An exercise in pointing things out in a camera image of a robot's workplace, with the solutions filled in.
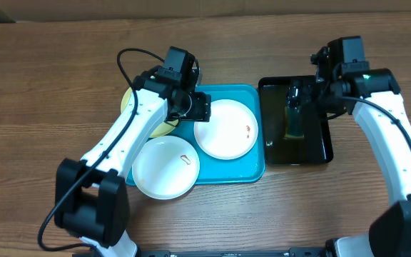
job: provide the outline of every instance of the blue tray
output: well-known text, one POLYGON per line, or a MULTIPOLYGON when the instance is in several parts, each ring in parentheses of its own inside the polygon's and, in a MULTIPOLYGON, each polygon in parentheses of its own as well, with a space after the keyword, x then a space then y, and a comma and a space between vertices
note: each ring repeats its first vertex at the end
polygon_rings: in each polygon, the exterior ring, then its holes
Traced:
MULTIPOLYGON (((184 121, 169 133, 190 143, 198 152, 200 168, 196 185, 220 183, 251 183, 264 173, 263 127, 261 126, 260 102, 258 92, 250 85, 212 85, 198 86, 196 91, 210 94, 212 101, 231 99, 245 104, 255 114, 258 121, 258 138, 252 149, 244 156, 230 161, 219 160, 206 154, 194 138, 194 122, 184 121)), ((135 186, 132 170, 126 183, 135 186)))

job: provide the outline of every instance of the yellow plate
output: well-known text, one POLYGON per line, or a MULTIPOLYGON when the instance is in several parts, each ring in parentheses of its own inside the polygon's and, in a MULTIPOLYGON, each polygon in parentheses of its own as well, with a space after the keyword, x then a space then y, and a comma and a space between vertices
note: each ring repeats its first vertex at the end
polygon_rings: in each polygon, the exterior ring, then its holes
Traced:
MULTIPOLYGON (((129 99, 131 97, 131 93, 133 91, 131 90, 131 88, 129 88, 128 90, 126 90, 123 99, 121 99, 121 105, 120 105, 120 111, 123 112, 126 108, 126 106, 128 105, 129 99)), ((172 121, 170 122, 172 125, 176 126, 178 124, 178 120, 176 121, 172 121)), ((158 126, 158 128, 155 128, 155 130, 152 132, 152 134, 150 135, 150 138, 155 138, 155 137, 159 137, 159 136, 165 136, 167 134, 169 134, 170 132, 172 132, 172 130, 174 130, 175 128, 172 126, 169 126, 168 124, 162 123, 160 124, 160 126, 158 126)))

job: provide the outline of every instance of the wooden tabletop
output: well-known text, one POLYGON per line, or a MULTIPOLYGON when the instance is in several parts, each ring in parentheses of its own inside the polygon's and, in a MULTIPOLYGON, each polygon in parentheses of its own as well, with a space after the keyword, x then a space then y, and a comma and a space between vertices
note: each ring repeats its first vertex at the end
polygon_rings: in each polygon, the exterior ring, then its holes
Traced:
MULTIPOLYGON (((314 74, 309 54, 354 35, 372 68, 395 75, 411 121, 411 13, 0 24, 0 256, 70 255, 39 252, 36 234, 54 204, 57 166, 79 160, 120 113, 128 85, 119 50, 164 56, 177 46, 198 58, 204 84, 257 86, 265 76, 314 74)), ((123 57, 131 77, 156 64, 123 57)), ((195 186, 172 201, 128 187, 130 237, 143 250, 268 250, 366 232, 387 208, 385 182, 352 117, 330 130, 326 165, 267 166, 255 183, 195 186)), ((44 238, 77 242, 53 224, 44 238)))

